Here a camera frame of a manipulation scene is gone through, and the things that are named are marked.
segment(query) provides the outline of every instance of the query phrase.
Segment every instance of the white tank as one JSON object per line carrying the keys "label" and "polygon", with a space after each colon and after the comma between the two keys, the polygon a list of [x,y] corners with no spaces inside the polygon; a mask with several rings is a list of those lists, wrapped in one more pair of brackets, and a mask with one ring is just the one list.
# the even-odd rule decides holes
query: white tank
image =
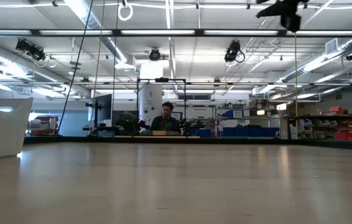
{"label": "white tank", "polygon": [[162,115],[162,85],[147,84],[140,90],[139,116],[146,125]]}

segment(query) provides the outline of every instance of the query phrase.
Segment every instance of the dark hair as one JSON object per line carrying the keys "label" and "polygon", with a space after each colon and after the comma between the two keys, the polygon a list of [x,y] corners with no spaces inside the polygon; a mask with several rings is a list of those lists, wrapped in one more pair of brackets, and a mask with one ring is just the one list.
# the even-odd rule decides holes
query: dark hair
{"label": "dark hair", "polygon": [[174,108],[173,104],[171,104],[170,102],[165,102],[165,103],[163,103],[163,104],[162,104],[162,108],[163,108],[164,106],[170,107],[170,110],[173,110],[173,108]]}

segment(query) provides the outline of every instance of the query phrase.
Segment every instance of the tan floor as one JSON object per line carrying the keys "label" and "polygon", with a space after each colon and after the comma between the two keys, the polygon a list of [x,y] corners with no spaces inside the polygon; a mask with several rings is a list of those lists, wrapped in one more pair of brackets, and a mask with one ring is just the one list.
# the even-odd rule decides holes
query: tan floor
{"label": "tan floor", "polygon": [[352,223],[352,150],[45,144],[0,159],[2,223]]}

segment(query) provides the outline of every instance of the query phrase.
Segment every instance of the man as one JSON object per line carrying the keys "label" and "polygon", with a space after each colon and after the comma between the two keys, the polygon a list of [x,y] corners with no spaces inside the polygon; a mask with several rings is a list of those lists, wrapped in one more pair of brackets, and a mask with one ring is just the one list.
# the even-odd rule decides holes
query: man
{"label": "man", "polygon": [[162,104],[162,116],[157,116],[152,121],[150,131],[176,131],[180,132],[178,122],[171,117],[173,105],[170,102]]}

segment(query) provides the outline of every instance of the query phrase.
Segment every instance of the ductwork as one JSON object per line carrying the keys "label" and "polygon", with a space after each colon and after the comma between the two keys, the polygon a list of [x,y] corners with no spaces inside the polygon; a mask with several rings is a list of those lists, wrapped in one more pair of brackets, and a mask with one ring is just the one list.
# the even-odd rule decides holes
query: ductwork
{"label": "ductwork", "polygon": [[[14,68],[24,73],[34,72],[35,75],[37,74],[37,76],[35,77],[40,81],[44,80],[47,82],[69,82],[68,79],[61,77],[60,75],[54,74],[46,70],[45,68],[40,68],[34,65],[32,62],[22,57],[18,57],[17,55],[8,52],[7,50],[4,50],[2,48],[0,48],[0,65],[13,65]],[[81,95],[86,98],[90,97],[91,92],[82,86],[73,86],[72,89],[79,91]]]}
{"label": "ductwork", "polygon": [[[87,23],[88,29],[101,29],[101,22],[97,19],[96,14],[92,10],[90,18],[88,18],[88,12],[90,11],[91,0],[64,0],[69,8],[76,14],[76,16],[84,23]],[[98,38],[102,44],[116,57],[116,61],[119,63],[127,63],[127,57],[125,54],[115,45],[109,37]]]}
{"label": "ductwork", "polygon": [[338,50],[335,53],[329,55],[323,53],[321,54],[321,56],[312,57],[304,61],[298,66],[297,70],[295,68],[291,68],[290,70],[285,72],[285,75],[279,81],[283,83],[289,82],[290,80],[299,77],[300,75],[307,74],[312,70],[331,62],[336,58],[344,57],[349,54],[352,54],[352,39],[346,41],[343,45],[338,47]]}

